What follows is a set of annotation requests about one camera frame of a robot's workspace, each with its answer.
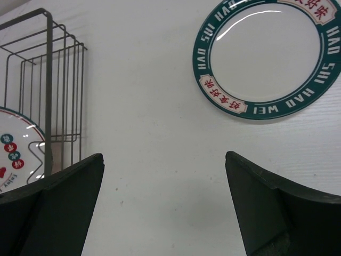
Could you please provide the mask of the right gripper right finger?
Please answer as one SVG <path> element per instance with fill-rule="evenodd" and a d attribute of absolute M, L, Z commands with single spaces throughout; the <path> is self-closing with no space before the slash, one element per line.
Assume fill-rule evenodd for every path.
<path fill-rule="evenodd" d="M 340 196 L 229 151 L 225 169 L 246 255 L 340 255 Z"/>

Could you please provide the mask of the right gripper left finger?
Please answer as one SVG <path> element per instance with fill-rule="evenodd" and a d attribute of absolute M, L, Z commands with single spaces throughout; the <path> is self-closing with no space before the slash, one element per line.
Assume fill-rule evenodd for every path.
<path fill-rule="evenodd" d="M 100 153 L 1 194 L 1 255 L 81 255 L 104 174 Z"/>

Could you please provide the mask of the white plate red characters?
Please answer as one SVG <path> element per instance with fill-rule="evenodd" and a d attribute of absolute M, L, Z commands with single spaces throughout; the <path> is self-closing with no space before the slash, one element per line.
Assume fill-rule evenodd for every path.
<path fill-rule="evenodd" d="M 1 107 L 1 193 L 44 178 L 45 134 L 28 117 Z"/>

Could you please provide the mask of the green rimmed white plate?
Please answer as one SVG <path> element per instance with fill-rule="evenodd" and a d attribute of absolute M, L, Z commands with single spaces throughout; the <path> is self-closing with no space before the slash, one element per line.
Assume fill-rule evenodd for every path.
<path fill-rule="evenodd" d="M 198 31 L 192 66 L 205 97 L 232 116 L 292 115 L 340 75 L 340 4 L 222 1 Z"/>

